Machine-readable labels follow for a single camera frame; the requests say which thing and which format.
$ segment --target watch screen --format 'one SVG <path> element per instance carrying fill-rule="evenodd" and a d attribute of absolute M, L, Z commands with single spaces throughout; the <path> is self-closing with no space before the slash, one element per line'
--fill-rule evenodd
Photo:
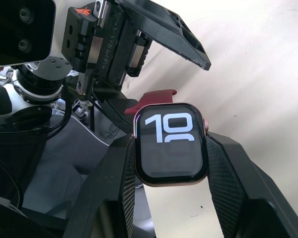
<path fill-rule="evenodd" d="M 143 180 L 177 183 L 204 177 L 208 160 L 203 119 L 195 107 L 147 106 L 136 115 L 135 133 L 136 169 Z"/>

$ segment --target smartwatch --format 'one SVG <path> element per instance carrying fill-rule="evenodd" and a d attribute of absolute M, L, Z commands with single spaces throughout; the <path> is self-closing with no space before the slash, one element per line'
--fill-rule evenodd
<path fill-rule="evenodd" d="M 149 186 L 197 183 L 207 175 L 206 128 L 186 103 L 146 105 L 134 117 L 136 173 Z"/>

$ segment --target number 10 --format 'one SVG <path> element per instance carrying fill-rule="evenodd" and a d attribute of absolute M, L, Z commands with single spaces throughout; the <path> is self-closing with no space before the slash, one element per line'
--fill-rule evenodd
<path fill-rule="evenodd" d="M 176 118 L 186 118 L 187 126 L 185 127 L 169 127 L 169 119 Z M 155 121 L 155 129 L 157 136 L 157 143 L 162 143 L 162 124 L 161 124 L 161 114 L 153 115 L 152 117 L 145 120 L 145 124 L 149 124 Z M 192 117 L 188 113 L 173 113 L 167 114 L 163 117 L 163 129 L 167 133 L 177 133 L 177 132 L 190 132 L 193 128 Z M 164 142 L 170 142 L 171 140 L 189 140 L 194 141 L 194 137 L 191 134 L 172 134 L 167 135 L 164 139 Z"/>

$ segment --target black watch display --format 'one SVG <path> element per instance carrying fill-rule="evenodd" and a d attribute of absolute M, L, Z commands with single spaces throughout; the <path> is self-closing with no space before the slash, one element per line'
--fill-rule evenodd
<path fill-rule="evenodd" d="M 149 186 L 196 183 L 208 172 L 204 120 L 185 103 L 141 108 L 134 119 L 136 172 Z"/>

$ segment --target red watch band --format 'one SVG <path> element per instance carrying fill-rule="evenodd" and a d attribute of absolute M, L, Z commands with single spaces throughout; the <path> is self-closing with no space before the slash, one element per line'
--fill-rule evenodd
<path fill-rule="evenodd" d="M 126 109 L 125 114 L 136 114 L 142 107 L 149 104 L 173 103 L 172 96 L 176 93 L 177 91 L 173 89 L 147 92 L 140 98 L 135 106 Z"/>

